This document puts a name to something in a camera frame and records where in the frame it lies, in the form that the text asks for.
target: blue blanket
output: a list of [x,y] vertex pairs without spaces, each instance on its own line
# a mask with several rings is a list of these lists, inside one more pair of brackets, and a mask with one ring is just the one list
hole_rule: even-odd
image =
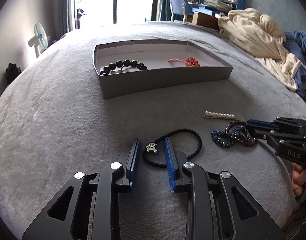
[[301,75],[306,75],[306,32],[293,31],[285,32],[286,43],[283,44],[289,52],[293,53],[305,66],[302,64],[295,75],[295,82],[297,84],[296,92],[304,97],[303,84],[301,81]]

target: red beaded hair tie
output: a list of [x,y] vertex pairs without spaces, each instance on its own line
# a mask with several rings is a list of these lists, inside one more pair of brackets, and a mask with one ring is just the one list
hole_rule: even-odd
[[178,58],[171,58],[168,62],[183,62],[187,67],[199,67],[200,64],[198,61],[193,57],[188,57],[187,59],[178,59]]

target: gray bedspread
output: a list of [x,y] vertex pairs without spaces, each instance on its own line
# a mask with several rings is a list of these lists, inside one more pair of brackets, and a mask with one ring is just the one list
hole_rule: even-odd
[[[97,44],[131,39],[181,39],[196,43],[234,66],[229,80],[134,93],[104,100],[93,69]],[[193,159],[205,170],[231,171],[282,226],[295,207],[289,163],[263,141],[256,147],[222,149],[210,136],[229,121],[277,116],[306,119],[304,101],[251,56],[210,30],[170,22],[77,30],[45,51],[0,98],[0,216],[20,239],[52,196],[77,171],[88,174],[172,130],[191,128],[203,147]],[[188,134],[174,136],[187,154],[197,146]],[[160,147],[157,159],[164,159]],[[122,239],[184,239],[186,195],[171,192],[167,172],[141,158],[137,187],[120,195]]]

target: chair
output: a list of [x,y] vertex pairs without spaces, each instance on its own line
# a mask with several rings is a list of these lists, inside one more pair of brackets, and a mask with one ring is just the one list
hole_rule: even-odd
[[172,22],[180,22],[174,20],[174,14],[183,15],[182,23],[192,24],[190,22],[186,22],[186,16],[191,12],[191,7],[187,0],[170,0],[170,8],[171,8],[171,21]]

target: open box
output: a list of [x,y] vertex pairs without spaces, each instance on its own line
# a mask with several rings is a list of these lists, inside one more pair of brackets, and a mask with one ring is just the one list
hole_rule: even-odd
[[[195,58],[200,67],[186,67],[182,62],[169,63],[171,58]],[[108,75],[99,73],[117,60],[142,62],[147,70],[124,67]],[[205,81],[228,79],[233,67],[202,47],[188,41],[133,40],[95,46],[93,65],[102,95],[112,98],[135,92]]]

